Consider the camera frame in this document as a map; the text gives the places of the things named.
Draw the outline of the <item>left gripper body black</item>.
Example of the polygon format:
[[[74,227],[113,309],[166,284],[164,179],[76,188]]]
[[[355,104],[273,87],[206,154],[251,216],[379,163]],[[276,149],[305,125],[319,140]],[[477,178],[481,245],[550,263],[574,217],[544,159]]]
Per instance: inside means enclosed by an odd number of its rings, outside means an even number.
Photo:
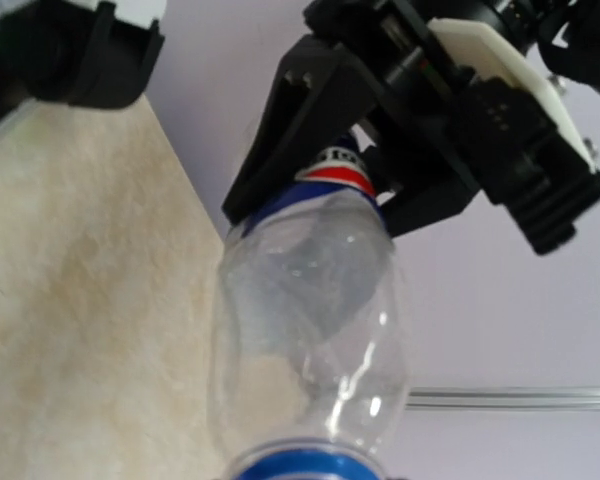
[[[479,187],[444,132],[473,73],[444,52],[409,1],[313,1],[310,45],[329,75],[311,97],[303,152],[356,123],[376,143],[373,165],[399,200],[471,200]]]

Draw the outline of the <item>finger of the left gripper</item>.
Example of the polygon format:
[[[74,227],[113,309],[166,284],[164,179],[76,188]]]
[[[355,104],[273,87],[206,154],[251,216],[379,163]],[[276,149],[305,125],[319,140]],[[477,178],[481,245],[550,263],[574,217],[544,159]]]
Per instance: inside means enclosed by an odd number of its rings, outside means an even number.
[[[377,105],[380,84],[342,44],[302,37],[280,60],[253,144],[222,211],[238,224]]]
[[[381,206],[387,231],[397,238],[462,213],[480,192],[469,176],[453,170],[417,174]]]

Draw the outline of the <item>blue label bottle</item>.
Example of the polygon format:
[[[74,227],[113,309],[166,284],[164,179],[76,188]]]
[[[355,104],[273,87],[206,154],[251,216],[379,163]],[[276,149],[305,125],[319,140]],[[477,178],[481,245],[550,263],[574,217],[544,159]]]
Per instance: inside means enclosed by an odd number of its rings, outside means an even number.
[[[377,449],[409,390],[403,289],[346,134],[226,237],[209,404],[223,449],[295,437]]]

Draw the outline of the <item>blue bottle cap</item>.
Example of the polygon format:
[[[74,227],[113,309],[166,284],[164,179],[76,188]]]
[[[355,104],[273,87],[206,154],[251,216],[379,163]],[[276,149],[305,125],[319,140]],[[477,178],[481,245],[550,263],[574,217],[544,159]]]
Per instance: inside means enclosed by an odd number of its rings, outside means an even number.
[[[341,441],[296,437],[266,442],[236,456],[222,479],[388,479],[375,457]]]

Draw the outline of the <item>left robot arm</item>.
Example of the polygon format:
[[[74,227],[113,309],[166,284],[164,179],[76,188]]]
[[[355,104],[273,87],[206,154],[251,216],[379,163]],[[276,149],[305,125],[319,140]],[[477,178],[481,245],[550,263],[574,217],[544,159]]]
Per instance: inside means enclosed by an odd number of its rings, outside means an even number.
[[[534,251],[575,234],[600,170],[551,81],[600,94],[600,1],[314,1],[281,59],[254,143],[223,211],[271,206],[328,146],[360,126],[372,145],[345,181],[398,237],[460,214],[479,193]]]

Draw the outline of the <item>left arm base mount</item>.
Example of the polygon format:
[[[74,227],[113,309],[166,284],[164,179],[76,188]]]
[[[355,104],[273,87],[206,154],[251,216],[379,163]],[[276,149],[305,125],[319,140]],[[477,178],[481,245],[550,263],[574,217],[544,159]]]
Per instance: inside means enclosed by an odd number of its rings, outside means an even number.
[[[30,101],[119,110],[146,90],[164,1],[0,1],[0,126]]]

